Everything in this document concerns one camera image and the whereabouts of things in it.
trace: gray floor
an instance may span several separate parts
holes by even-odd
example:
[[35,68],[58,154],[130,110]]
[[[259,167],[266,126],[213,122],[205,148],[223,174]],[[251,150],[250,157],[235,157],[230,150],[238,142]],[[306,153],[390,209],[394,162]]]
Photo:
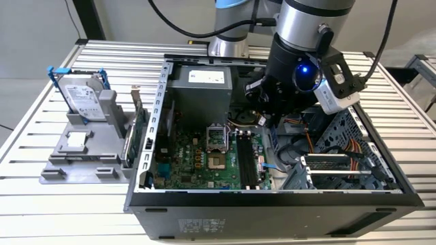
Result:
[[[47,79],[0,79],[0,124],[14,128]],[[0,145],[10,131],[0,127]]]

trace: green circuit board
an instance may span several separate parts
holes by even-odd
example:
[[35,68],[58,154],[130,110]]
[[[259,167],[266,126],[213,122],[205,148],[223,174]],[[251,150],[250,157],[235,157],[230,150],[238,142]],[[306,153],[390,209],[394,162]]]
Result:
[[[205,133],[178,131],[175,137],[174,156],[169,164],[169,174],[163,180],[157,172],[154,188],[158,189],[221,189],[239,190],[239,170],[237,164],[235,136],[229,136],[229,147],[225,154],[206,153]],[[254,148],[262,146],[261,137],[251,137]],[[253,166],[257,168],[257,157]],[[259,189],[270,189],[267,172],[265,181],[258,183]]]

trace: motherboard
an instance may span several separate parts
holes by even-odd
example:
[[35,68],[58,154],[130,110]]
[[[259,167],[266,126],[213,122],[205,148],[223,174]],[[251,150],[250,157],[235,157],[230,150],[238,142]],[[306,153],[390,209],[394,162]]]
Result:
[[229,131],[214,125],[205,132],[177,131],[173,157],[157,165],[155,189],[270,189],[259,135]]

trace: white wall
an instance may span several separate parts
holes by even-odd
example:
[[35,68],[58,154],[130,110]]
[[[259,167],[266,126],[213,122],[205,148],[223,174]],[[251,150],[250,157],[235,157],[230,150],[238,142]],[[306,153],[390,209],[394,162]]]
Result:
[[0,78],[46,78],[46,66],[59,65],[75,40],[63,0],[0,1]]
[[[163,15],[186,31],[213,29],[213,0],[154,0]],[[106,37],[115,41],[185,43],[158,19],[146,0],[95,0]],[[377,51],[390,0],[355,0],[335,47],[343,51]],[[398,0],[386,48],[403,44],[418,32],[434,26],[434,0]],[[270,44],[270,37],[250,35],[251,45]]]

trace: slotted metal worktable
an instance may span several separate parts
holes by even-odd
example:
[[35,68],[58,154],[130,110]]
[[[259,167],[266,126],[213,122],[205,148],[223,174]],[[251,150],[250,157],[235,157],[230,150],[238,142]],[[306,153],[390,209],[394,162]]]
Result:
[[[267,50],[251,47],[250,57],[265,59]],[[61,66],[79,70],[103,67],[123,110],[133,110],[130,85],[139,86],[143,107],[149,110],[162,54],[206,55],[206,49],[203,45],[89,41],[73,47]],[[366,73],[371,58],[362,53],[345,53],[345,59],[353,73]],[[425,208],[357,239],[194,243],[436,244],[436,127],[379,65],[366,84],[367,88],[359,93],[361,107],[419,193]],[[126,184],[38,183],[41,169],[66,124],[65,111],[61,96],[47,82],[0,149],[0,244],[150,242],[134,216],[122,213]]]

